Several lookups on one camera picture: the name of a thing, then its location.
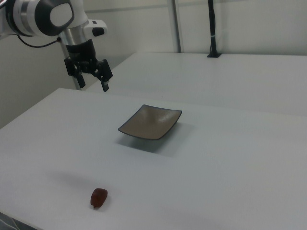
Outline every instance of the white table surface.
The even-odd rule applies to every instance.
[[[112,94],[307,116],[305,56],[136,53],[112,71]]]
[[[160,141],[117,131],[143,104],[183,114]],[[0,211],[45,230],[306,230],[306,139],[303,116],[60,89],[0,130]]]

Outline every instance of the black cable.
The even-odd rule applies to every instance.
[[[5,7],[5,5],[6,5],[6,2],[5,2],[3,5],[0,6],[0,9],[2,9],[3,7]]]
[[[52,44],[54,44],[54,43],[61,42],[61,38],[58,37],[56,41],[50,42],[50,43],[48,43],[48,44],[46,44],[46,45],[43,45],[43,46],[33,46],[33,45],[30,45],[30,44],[26,43],[19,35],[17,35],[17,37],[19,38],[19,40],[20,40],[22,43],[24,43],[25,45],[27,45],[27,46],[29,46],[29,47],[32,47],[32,48],[44,48],[44,47],[47,47],[47,46],[52,45]]]

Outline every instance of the white wall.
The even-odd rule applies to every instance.
[[[37,45],[52,40],[27,39]],[[67,75],[60,44],[35,49],[16,36],[0,41],[0,128],[59,87],[76,89]]]
[[[178,0],[184,52],[208,53],[207,0]],[[306,0],[214,0],[218,50],[307,54]]]

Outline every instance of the square plate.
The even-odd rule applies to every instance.
[[[149,140],[159,140],[176,124],[181,110],[143,105],[118,130],[124,134]]]

